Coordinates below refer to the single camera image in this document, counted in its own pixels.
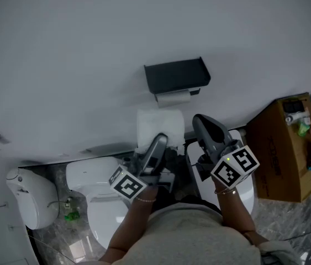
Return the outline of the white square-lid toilet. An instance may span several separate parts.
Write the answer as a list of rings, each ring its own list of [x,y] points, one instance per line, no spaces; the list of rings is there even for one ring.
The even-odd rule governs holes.
[[[230,141],[231,140],[241,140],[241,135],[237,130],[230,130]],[[217,207],[219,206],[217,194],[215,194],[215,185],[212,180],[212,177],[201,180],[199,172],[196,168],[196,163],[198,159],[204,155],[203,149],[200,147],[198,141],[194,141],[187,146],[187,155],[189,158],[189,168],[192,172],[192,177],[194,178],[194,182],[196,183],[196,190],[198,196],[206,200]],[[254,206],[254,186],[252,182],[252,174],[247,177],[244,181],[239,183],[235,188],[248,212],[252,212]]]

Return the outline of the white toilet paper roll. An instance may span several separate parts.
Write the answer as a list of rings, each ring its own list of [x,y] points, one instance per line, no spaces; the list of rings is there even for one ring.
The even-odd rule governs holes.
[[[167,136],[168,148],[178,155],[185,154],[185,121],[180,110],[138,110],[136,127],[138,154],[144,154],[160,133]]]

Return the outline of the person's black trousers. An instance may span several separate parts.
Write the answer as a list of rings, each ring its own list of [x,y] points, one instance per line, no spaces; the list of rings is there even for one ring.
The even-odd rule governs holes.
[[[216,205],[206,200],[203,200],[195,195],[187,195],[180,200],[176,200],[175,196],[164,187],[158,188],[156,201],[152,205],[151,213],[154,213],[158,210],[164,209],[165,207],[168,207],[168,206],[171,206],[177,203],[185,203],[185,204],[190,204],[190,205],[196,204],[196,205],[206,206],[207,208],[210,208],[214,210],[216,213],[222,215],[222,212]]]

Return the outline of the green packet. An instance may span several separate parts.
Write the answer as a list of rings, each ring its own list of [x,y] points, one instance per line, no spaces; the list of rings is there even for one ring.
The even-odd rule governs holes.
[[[309,129],[310,129],[310,125],[306,124],[304,121],[300,121],[299,124],[298,124],[298,132],[297,132],[297,134],[300,137],[305,137],[307,132],[309,131]]]

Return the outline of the black wall paper holder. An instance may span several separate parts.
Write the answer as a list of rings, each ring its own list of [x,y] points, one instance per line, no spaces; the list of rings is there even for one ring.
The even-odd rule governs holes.
[[[145,76],[152,94],[164,94],[207,86],[210,73],[201,57],[197,59],[145,66]]]

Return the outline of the person's right forearm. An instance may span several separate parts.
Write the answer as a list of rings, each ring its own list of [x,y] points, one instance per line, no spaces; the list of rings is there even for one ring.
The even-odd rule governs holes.
[[[212,177],[212,180],[216,189],[226,188],[215,177]],[[254,221],[245,208],[237,190],[236,193],[220,194],[217,197],[225,226],[238,231],[255,246],[268,242],[266,238],[256,232]]]

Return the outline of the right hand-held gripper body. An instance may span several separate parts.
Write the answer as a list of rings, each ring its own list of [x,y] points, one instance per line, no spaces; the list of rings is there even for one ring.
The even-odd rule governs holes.
[[[201,180],[217,179],[226,188],[235,188],[260,165],[251,149],[241,140],[231,140],[221,151],[202,155],[196,168]]]

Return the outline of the white round-lid toilet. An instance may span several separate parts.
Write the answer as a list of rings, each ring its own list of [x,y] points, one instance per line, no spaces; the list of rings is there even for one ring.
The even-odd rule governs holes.
[[[85,196],[89,226],[104,248],[108,248],[130,206],[110,188],[109,179],[118,166],[114,157],[92,158],[66,166],[68,188]]]

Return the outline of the large brown cardboard box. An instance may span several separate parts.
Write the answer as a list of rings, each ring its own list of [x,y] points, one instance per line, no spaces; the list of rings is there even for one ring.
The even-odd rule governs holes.
[[[260,162],[255,171],[257,196],[301,203],[311,195],[307,145],[311,134],[300,137],[298,122],[287,125],[283,102],[301,100],[311,119],[308,93],[274,100],[246,126],[246,141]]]

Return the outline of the person's left forearm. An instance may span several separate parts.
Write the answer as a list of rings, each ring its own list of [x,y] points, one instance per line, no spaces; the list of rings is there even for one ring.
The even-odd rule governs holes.
[[[122,259],[132,246],[142,238],[157,193],[158,187],[150,186],[134,198],[123,222],[111,238],[100,261],[112,264]]]

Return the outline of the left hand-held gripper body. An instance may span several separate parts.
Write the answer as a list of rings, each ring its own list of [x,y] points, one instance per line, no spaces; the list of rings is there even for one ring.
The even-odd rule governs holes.
[[[149,186],[164,187],[172,192],[175,174],[163,166],[163,156],[153,151],[144,155],[135,153],[122,161],[109,157],[108,167],[113,171],[108,180],[111,190],[128,201]]]

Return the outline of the white wall urinal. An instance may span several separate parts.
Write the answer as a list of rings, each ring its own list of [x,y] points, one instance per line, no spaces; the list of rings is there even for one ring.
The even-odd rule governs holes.
[[[56,186],[28,169],[14,168],[6,184],[15,196],[26,227],[38,230],[50,226],[59,214]]]

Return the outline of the person's grey shirt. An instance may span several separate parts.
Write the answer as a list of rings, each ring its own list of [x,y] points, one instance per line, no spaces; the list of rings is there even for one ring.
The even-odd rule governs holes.
[[[111,265],[302,265],[288,242],[251,244],[214,210],[177,203],[149,216],[146,230]]]

